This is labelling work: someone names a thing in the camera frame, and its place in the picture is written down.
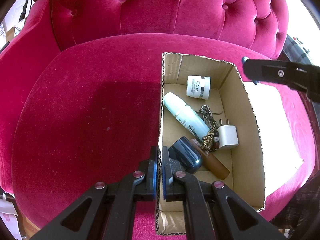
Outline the brown cosmetic tube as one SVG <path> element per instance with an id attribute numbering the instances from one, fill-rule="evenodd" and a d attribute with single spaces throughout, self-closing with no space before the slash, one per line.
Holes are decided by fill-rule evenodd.
<path id="1" fill-rule="evenodd" d="M 204 151 L 196 139 L 191 139 L 190 143 L 200 153 L 203 165 L 208 168 L 213 175 L 221 180 L 224 180 L 229 176 L 230 171 L 214 155 L 210 152 Z"/>

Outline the keychain with blue tag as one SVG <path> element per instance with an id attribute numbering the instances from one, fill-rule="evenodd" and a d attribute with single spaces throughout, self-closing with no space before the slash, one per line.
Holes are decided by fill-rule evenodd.
<path id="1" fill-rule="evenodd" d="M 214 119 L 213 113 L 210 110 L 210 107 L 208 105 L 202 105 L 200 110 L 196 113 L 197 115 L 202 114 L 202 119 L 204 123 L 209 125 L 209 131 L 204 137 L 200 138 L 196 134 L 195 129 L 189 125 L 189 128 L 191 129 L 191 133 L 196 137 L 198 141 L 202 139 L 201 141 L 202 150 L 206 150 L 208 152 L 214 152 L 218 150 L 220 148 L 219 132 L 217 131 L 219 125 Z"/>

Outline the dark glossy cylindrical jar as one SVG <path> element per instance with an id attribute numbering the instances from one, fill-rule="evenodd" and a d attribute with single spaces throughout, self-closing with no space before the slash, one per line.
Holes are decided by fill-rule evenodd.
<path id="1" fill-rule="evenodd" d="M 201 154 L 185 136 L 172 144 L 168 151 L 170 158 L 178 161 L 186 172 L 193 174 L 202 165 Z"/>

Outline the white charger plug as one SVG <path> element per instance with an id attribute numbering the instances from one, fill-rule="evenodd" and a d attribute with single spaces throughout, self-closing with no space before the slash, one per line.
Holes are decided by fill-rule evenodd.
<path id="1" fill-rule="evenodd" d="M 227 119 L 227 124 L 223 124 L 222 119 L 219 120 L 219 149 L 228 150 L 239 146 L 238 134 L 236 126 L 230 125 Z"/>

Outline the cardboard box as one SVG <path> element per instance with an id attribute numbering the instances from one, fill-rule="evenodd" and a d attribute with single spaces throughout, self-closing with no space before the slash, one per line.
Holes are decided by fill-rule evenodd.
<path id="1" fill-rule="evenodd" d="M 189 75 L 210 77 L 208 100 L 186 96 Z M 230 121 L 236 127 L 239 146 L 219 149 L 212 155 L 225 165 L 230 174 L 223 180 L 244 201 L 260 211 L 265 204 L 265 172 L 263 150 L 259 128 L 236 65 L 179 53 L 162 54 L 162 98 L 173 92 L 194 111 L 204 104 L 213 112 L 216 121 Z M 175 117 L 163 106 L 161 98 L 161 122 L 158 146 L 159 162 L 162 160 L 162 146 L 171 146 L 182 136 L 193 138 Z M 156 200 L 156 233 L 161 236 L 185 234 L 182 202 L 166 202 L 163 197 L 162 182 L 158 179 L 159 190 Z"/>

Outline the pale green lotion bottle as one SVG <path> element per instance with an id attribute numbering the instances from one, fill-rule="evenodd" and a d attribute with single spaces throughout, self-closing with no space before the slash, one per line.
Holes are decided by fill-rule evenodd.
<path id="1" fill-rule="evenodd" d="M 176 120 L 200 142 L 207 136 L 210 128 L 200 118 L 200 116 L 181 98 L 172 92 L 165 94 L 164 105 Z"/>

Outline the white cream jar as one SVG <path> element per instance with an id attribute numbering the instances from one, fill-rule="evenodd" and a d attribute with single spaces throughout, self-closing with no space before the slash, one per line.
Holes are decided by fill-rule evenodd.
<path id="1" fill-rule="evenodd" d="M 186 96 L 208 100 L 211 79 L 207 76 L 189 75 L 187 79 Z"/>

